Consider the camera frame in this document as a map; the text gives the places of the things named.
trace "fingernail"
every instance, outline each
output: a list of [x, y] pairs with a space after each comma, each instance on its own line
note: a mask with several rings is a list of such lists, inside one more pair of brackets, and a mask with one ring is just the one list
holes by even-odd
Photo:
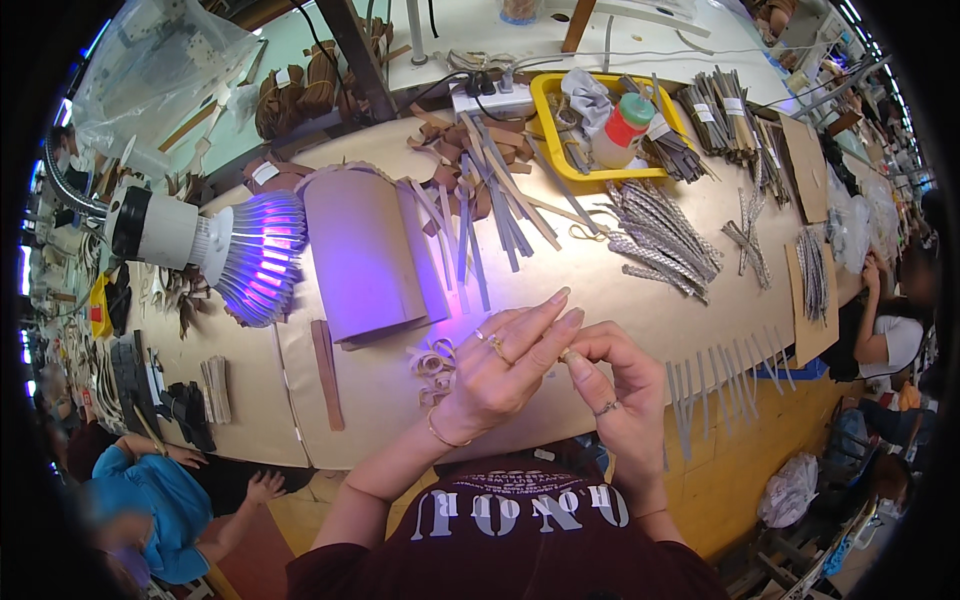
[[570, 376], [574, 381], [583, 381], [590, 377], [592, 365], [590, 361], [584, 358], [584, 355], [577, 350], [572, 349], [564, 357], [567, 367], [570, 369]]
[[584, 312], [584, 309], [579, 306], [576, 308], [571, 308], [564, 315], [564, 324], [570, 327], [576, 327], [584, 321], [585, 314], [586, 313]]
[[560, 288], [560, 291], [553, 295], [553, 298], [550, 299], [554, 304], [559, 304], [564, 301], [564, 298], [570, 295], [570, 288], [564, 286]]

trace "power strip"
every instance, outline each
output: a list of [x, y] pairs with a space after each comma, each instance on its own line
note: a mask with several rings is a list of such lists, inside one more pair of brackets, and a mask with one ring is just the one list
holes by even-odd
[[[453, 98], [453, 111], [456, 114], [462, 112], [470, 115], [483, 114], [483, 110], [477, 105], [475, 99], [467, 96], [462, 88], [454, 91], [454, 87], [456, 87], [456, 84], [450, 85], [450, 96]], [[529, 85], [514, 84], [514, 89], [509, 93], [500, 91], [499, 85], [495, 88], [495, 94], [480, 97], [483, 108], [490, 114], [498, 117], [525, 117], [533, 114], [536, 110]]]

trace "yellow container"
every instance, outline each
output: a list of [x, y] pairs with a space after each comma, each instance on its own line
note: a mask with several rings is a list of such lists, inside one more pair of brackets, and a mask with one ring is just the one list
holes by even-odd
[[101, 273], [90, 290], [90, 329], [94, 338], [113, 333], [113, 324], [107, 312], [107, 291], [104, 289], [108, 281], [107, 274]]
[[[623, 88], [623, 85], [620, 84], [618, 79], [621, 76], [619, 75], [594, 75], [598, 82], [605, 85], [611, 91], [614, 91], [618, 94], [623, 94], [626, 90]], [[640, 86], [644, 85], [653, 85], [653, 81], [632, 75], [631, 76], [637, 84]], [[564, 78], [564, 73], [543, 73], [534, 78], [530, 82], [530, 93], [534, 97], [534, 106], [537, 107], [537, 115], [540, 118], [540, 126], [543, 127], [543, 136], [546, 137], [546, 147], [549, 151], [550, 162], [553, 163], [553, 168], [560, 175], [565, 178], [573, 181], [605, 181], [605, 180], [625, 180], [629, 178], [645, 178], [645, 177], [668, 177], [666, 169], [661, 168], [649, 168], [649, 169], [597, 169], [595, 171], [590, 171], [588, 175], [584, 175], [580, 171], [577, 171], [573, 165], [571, 165], [566, 159], [566, 153], [564, 152], [564, 144], [560, 141], [560, 136], [557, 134], [557, 126], [553, 122], [553, 118], [550, 116], [550, 105], [546, 101], [546, 95], [549, 93], [562, 93], [560, 91], [560, 80]], [[663, 118], [666, 119], [666, 122], [674, 129], [675, 132], [679, 133], [684, 140], [686, 145], [690, 146], [690, 142], [686, 137], [686, 129], [684, 125], [680, 122], [680, 118], [677, 116], [677, 109], [673, 106], [673, 101], [670, 100], [670, 96], [666, 93], [666, 90], [663, 89], [663, 86], [660, 87], [660, 99], [663, 102]]]

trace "maroon t-shirt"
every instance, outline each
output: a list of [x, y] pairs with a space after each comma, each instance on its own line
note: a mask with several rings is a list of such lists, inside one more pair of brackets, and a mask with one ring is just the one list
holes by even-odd
[[716, 573], [654, 542], [602, 480], [545, 461], [464, 464], [421, 492], [374, 550], [337, 543], [287, 565], [287, 598], [727, 598]]

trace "blue shirt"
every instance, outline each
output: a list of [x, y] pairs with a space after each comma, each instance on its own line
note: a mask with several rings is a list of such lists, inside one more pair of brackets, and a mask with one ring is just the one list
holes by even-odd
[[209, 563], [194, 542], [213, 518], [210, 496], [176, 461], [156, 454], [133, 466], [123, 450], [107, 448], [93, 467], [93, 477], [124, 477], [150, 499], [154, 532], [143, 551], [150, 572], [170, 584], [202, 577]]

